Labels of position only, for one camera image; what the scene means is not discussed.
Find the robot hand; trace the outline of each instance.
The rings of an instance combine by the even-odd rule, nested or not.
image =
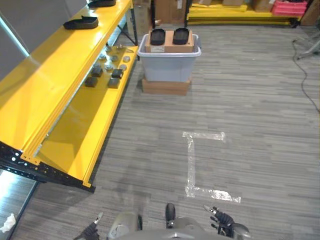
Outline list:
[[[99,240],[99,234],[97,224],[103,216],[103,212],[99,213],[98,217],[94,222],[87,226],[82,233],[77,236],[74,240]]]
[[[217,207],[210,208],[204,206],[204,209],[212,213],[213,216],[211,216],[210,219],[215,221],[218,227],[213,223],[211,226],[218,230],[219,235],[239,240],[252,239],[249,229],[246,226],[236,223],[231,216],[219,211]]]

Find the plastic storage bin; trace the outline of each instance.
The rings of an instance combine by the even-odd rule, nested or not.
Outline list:
[[[143,36],[138,50],[144,75],[148,81],[166,82],[187,82],[196,57],[201,55],[201,44],[199,36],[192,34],[194,48],[193,52],[166,53],[166,52],[146,52],[145,43],[148,34]]]
[[[307,8],[307,2],[288,2],[277,0],[272,8],[272,14],[275,16],[295,16],[304,15]]]

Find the gray wall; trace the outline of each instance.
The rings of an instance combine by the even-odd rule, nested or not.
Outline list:
[[[0,11],[32,52],[64,22],[77,13],[85,0],[0,0]],[[24,59],[0,27],[0,80]]]
[[[24,58],[25,56],[0,27],[0,81]]]

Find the caster wheel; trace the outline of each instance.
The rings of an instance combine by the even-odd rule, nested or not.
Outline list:
[[[176,208],[172,203],[168,203],[165,207],[165,226],[167,229],[171,229],[173,226],[169,225],[170,221],[176,219]]]
[[[300,22],[296,18],[290,18],[289,21],[290,21],[291,28],[293,29],[295,29],[300,25]]]

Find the shelf rack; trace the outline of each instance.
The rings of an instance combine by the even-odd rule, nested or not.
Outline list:
[[[113,47],[106,60],[97,61],[129,9],[135,46]],[[98,27],[60,27],[0,81],[0,169],[94,192],[90,177],[134,65],[138,38],[132,0],[85,6],[73,19],[81,16],[98,17]],[[110,54],[118,60],[112,62]],[[107,87],[111,72],[105,69],[94,88],[84,86],[95,62],[126,65],[118,88]]]
[[[297,16],[274,16],[271,12],[255,12],[244,3],[240,7],[223,6],[215,0],[210,7],[200,7],[186,1],[184,26],[198,24],[255,24],[255,25],[292,25],[300,21]]]

